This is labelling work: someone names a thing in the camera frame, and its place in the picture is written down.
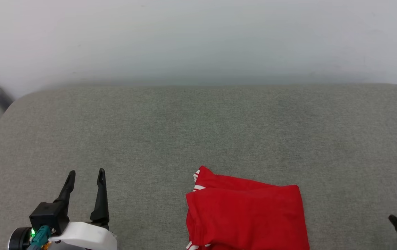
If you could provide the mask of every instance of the teal connector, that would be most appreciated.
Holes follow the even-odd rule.
[[[41,248],[47,243],[51,235],[52,232],[49,226],[42,226],[36,233],[35,237],[30,241],[30,247],[28,247],[28,249],[33,249],[35,247]]]

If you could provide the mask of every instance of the folded red shirt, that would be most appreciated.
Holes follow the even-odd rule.
[[[296,185],[216,175],[201,166],[186,194],[188,250],[308,250]]]

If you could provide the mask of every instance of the gray cushion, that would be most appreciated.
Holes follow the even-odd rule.
[[[397,85],[79,87],[27,95],[0,121],[0,249],[76,170],[88,221],[106,170],[123,249],[184,249],[192,174],[300,186],[312,249],[397,249]]]

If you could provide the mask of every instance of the gray upholstered bench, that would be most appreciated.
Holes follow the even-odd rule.
[[[106,170],[123,249],[184,249],[192,174],[297,184],[312,249],[397,249],[397,85],[79,87],[0,121],[0,249],[72,169],[72,221]]]

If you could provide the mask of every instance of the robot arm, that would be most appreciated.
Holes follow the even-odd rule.
[[[9,250],[116,250],[116,236],[109,231],[106,176],[98,173],[97,199],[89,223],[71,223],[68,218],[70,193],[75,185],[75,171],[70,171],[59,197],[52,203],[41,202],[30,215],[31,227],[16,229],[8,243]]]

